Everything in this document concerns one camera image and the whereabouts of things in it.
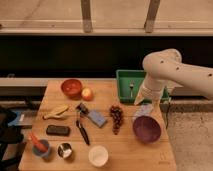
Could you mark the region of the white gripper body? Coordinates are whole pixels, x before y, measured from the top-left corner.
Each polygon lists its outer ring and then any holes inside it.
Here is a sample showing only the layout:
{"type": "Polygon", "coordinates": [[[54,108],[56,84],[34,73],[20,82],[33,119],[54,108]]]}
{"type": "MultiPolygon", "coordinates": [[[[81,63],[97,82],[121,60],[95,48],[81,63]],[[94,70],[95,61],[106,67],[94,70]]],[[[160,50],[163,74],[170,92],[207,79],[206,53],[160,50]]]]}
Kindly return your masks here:
{"type": "Polygon", "coordinates": [[[144,85],[141,85],[138,91],[138,94],[135,98],[134,104],[138,105],[144,99],[148,99],[151,101],[158,101],[160,99],[160,94],[158,91],[153,91],[146,88],[144,85]]]}

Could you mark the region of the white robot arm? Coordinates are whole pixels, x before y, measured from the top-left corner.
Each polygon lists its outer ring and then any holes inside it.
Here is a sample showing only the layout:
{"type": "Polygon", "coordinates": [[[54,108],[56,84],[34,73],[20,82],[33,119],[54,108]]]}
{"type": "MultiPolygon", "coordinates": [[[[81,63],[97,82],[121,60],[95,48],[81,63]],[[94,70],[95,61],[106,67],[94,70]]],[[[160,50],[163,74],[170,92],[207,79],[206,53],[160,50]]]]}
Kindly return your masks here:
{"type": "Polygon", "coordinates": [[[145,56],[142,62],[146,72],[134,104],[144,99],[158,101],[168,81],[198,91],[202,96],[213,99],[213,68],[182,63],[182,56],[176,49],[166,49],[145,56]]]}

